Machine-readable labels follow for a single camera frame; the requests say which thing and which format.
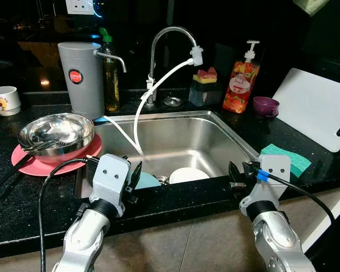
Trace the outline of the light blue plate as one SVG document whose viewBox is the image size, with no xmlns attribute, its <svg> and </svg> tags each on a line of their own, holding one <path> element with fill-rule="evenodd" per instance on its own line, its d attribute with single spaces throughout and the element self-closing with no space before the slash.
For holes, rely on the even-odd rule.
<svg viewBox="0 0 340 272">
<path fill-rule="evenodd" d="M 155 176 L 142 172 L 139 176 L 139 181 L 137 182 L 135 189 L 151 188 L 160 185 L 161 183 L 157 178 L 155 178 Z"/>
</svg>

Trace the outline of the green wavy sponge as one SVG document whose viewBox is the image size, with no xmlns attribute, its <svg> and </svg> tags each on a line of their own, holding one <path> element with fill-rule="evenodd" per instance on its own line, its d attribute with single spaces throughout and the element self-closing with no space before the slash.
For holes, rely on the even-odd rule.
<svg viewBox="0 0 340 272">
<path fill-rule="evenodd" d="M 269 143 L 266 147 L 264 147 L 261 152 L 261 155 L 286 155 L 290 158 L 291 172 L 295 177 L 299 178 L 304 174 L 304 172 L 312 165 L 312 162 L 305 158 L 305 156 L 301 156 L 294 152 L 289 152 L 284 150 L 283 148 L 277 147 L 273 143 Z"/>
</svg>

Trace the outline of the small purple cup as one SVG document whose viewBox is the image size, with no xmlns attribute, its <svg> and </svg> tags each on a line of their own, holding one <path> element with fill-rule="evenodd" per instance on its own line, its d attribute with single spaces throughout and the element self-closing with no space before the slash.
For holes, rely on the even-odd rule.
<svg viewBox="0 0 340 272">
<path fill-rule="evenodd" d="M 253 98 L 253 109 L 258 117 L 272 118 L 279 114 L 278 107 L 280 103 L 276 99 L 265 96 L 256 96 Z"/>
</svg>

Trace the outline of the black handled metal utensil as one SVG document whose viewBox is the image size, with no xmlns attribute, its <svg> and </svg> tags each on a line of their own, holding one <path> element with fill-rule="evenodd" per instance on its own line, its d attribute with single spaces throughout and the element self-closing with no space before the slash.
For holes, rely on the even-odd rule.
<svg viewBox="0 0 340 272">
<path fill-rule="evenodd" d="M 61 143 L 58 138 L 53 138 L 51 140 L 48 140 L 46 142 L 41 142 L 38 144 L 35 144 L 33 146 L 22 146 L 22 150 L 25 151 L 27 154 L 16 164 L 14 165 L 7 173 L 0 178 L 0 186 L 7 181 L 7 179 L 10 178 L 15 172 L 18 171 L 22 166 L 25 165 L 25 163 L 28 163 L 30 159 L 33 158 L 33 156 L 36 155 L 36 153 L 41 152 L 41 150 L 45 150 L 48 147 L 51 147 L 51 145 L 56 145 L 56 143 Z"/>
</svg>

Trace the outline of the stainless steel bowl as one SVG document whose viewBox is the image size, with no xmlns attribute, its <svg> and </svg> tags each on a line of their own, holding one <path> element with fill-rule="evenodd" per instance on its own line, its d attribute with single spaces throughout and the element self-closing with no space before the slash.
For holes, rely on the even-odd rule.
<svg viewBox="0 0 340 272">
<path fill-rule="evenodd" d="M 61 163 L 82 156 L 95 135 L 89 117 L 65 112 L 33 120 L 18 132 L 17 139 L 22 147 L 56 140 L 58 143 L 35 152 L 35 156 L 47 163 Z"/>
</svg>

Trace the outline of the stainless steel sink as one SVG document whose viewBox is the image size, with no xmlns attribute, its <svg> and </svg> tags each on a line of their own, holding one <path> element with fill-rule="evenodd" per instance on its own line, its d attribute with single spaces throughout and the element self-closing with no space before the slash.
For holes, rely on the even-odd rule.
<svg viewBox="0 0 340 272">
<path fill-rule="evenodd" d="M 209 110 L 113 116 L 111 122 L 98 122 L 100 155 L 127 156 L 131 168 L 154 176 L 170 176 L 180 168 L 203 171 L 208 178 L 173 184 L 172 189 L 201 186 L 228 189 L 229 162 L 238 168 L 255 161 L 259 153 L 217 114 Z"/>
</svg>

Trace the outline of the black sponge holder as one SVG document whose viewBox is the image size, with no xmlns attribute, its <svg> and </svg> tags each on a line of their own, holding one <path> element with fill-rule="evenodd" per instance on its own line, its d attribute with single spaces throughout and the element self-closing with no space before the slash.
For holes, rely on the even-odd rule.
<svg viewBox="0 0 340 272">
<path fill-rule="evenodd" d="M 219 83 L 199 83 L 193 81 L 190 86 L 188 100 L 195 106 L 202 107 L 208 105 L 221 104 L 223 93 Z"/>
</svg>

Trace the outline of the chrome gooseneck faucet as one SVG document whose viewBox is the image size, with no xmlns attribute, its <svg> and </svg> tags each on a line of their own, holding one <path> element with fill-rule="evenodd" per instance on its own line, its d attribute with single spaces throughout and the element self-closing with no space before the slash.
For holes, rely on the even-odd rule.
<svg viewBox="0 0 340 272">
<path fill-rule="evenodd" d="M 165 76 L 163 76 L 159 80 L 155 80 L 155 76 L 154 76 L 155 47 L 159 39 L 164 34 L 169 33 L 170 31 L 177 31 L 179 33 L 183 33 L 188 37 L 188 39 L 190 39 L 190 43 L 193 45 L 190 51 L 191 57 L 190 59 L 187 59 L 185 62 L 182 62 L 181 64 L 172 68 L 172 70 L 168 71 L 167 74 L 165 74 Z M 148 78 L 146 81 L 148 91 L 142 95 L 142 98 L 144 98 L 144 101 L 145 101 L 144 107 L 153 107 L 158 96 L 157 89 L 160 87 L 160 85 L 162 85 L 162 83 L 164 83 L 164 81 L 167 80 L 170 75 L 172 75 L 178 69 L 186 65 L 194 65 L 194 66 L 203 65 L 203 49 L 200 46 L 198 46 L 196 39 L 186 28 L 178 27 L 178 26 L 170 26 L 170 27 L 161 29 L 159 33 L 155 35 L 154 40 L 152 41 L 152 46 L 150 47 L 150 71 L 148 73 Z"/>
</svg>

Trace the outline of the yellow and red sponge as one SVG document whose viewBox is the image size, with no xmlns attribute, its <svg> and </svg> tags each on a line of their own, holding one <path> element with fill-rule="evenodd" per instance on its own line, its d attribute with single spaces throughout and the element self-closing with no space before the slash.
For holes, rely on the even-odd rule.
<svg viewBox="0 0 340 272">
<path fill-rule="evenodd" d="M 215 67 L 210 67 L 208 70 L 198 69 L 193 75 L 193 80 L 201 84 L 216 83 L 218 75 Z"/>
</svg>

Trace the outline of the green hanging cloth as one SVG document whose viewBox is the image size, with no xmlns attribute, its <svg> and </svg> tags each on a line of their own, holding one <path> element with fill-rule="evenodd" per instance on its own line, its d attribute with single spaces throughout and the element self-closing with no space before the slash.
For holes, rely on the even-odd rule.
<svg viewBox="0 0 340 272">
<path fill-rule="evenodd" d="M 314 16 L 330 0 L 292 0 L 292 2 L 305 11 L 309 16 Z"/>
</svg>

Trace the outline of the grey water filter canister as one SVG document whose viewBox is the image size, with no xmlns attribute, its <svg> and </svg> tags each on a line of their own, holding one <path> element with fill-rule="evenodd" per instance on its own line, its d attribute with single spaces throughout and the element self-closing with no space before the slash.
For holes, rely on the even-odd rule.
<svg viewBox="0 0 340 272">
<path fill-rule="evenodd" d="M 121 57 L 100 51 L 100 44 L 67 41 L 58 44 L 63 79 L 66 82 L 72 112 L 91 120 L 104 115 L 104 78 L 101 60 L 116 60 L 126 72 Z"/>
</svg>

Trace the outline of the white printed mug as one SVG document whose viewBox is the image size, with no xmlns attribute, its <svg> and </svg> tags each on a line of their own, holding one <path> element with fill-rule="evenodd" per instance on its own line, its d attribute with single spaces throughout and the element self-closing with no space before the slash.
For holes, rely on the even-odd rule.
<svg viewBox="0 0 340 272">
<path fill-rule="evenodd" d="M 0 86 L 0 116 L 14 116 L 22 111 L 18 89 L 14 86 Z"/>
</svg>

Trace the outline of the white bowl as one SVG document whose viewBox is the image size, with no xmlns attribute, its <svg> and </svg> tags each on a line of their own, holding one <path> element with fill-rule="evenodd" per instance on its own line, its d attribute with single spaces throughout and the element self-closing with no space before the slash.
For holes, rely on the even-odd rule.
<svg viewBox="0 0 340 272">
<path fill-rule="evenodd" d="M 169 184 L 185 183 L 187 181 L 196 181 L 208 179 L 210 176 L 204 171 L 193 167 L 183 167 L 173 171 L 168 177 Z"/>
</svg>

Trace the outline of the pink round plate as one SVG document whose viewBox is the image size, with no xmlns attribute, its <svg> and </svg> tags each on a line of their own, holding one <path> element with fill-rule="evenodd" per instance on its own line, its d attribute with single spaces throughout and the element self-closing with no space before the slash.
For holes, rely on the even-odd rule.
<svg viewBox="0 0 340 272">
<path fill-rule="evenodd" d="M 94 140 L 90 143 L 90 145 L 84 151 L 84 155 L 92 155 L 98 156 L 102 148 L 102 138 L 99 134 L 95 134 Z M 16 165 L 27 153 L 20 148 L 20 145 L 17 144 L 14 148 L 14 152 L 10 157 L 10 161 L 12 165 Z M 43 163 L 43 161 L 38 161 L 35 159 L 30 160 L 27 164 L 19 168 L 18 171 L 20 173 L 28 174 L 31 176 L 48 176 L 48 174 L 53 170 L 57 165 L 51 165 Z M 69 173 L 71 171 L 77 170 L 84 166 L 84 163 L 73 163 L 71 165 L 67 165 L 61 170 L 57 172 L 57 175 L 61 175 L 64 173 Z"/>
</svg>

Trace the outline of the white plastic cutting board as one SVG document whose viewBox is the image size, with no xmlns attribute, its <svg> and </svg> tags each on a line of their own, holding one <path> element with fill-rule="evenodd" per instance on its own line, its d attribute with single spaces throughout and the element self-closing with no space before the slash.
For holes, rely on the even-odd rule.
<svg viewBox="0 0 340 272">
<path fill-rule="evenodd" d="M 340 150 L 340 83 L 292 68 L 272 99 L 279 120 L 330 152 Z"/>
</svg>

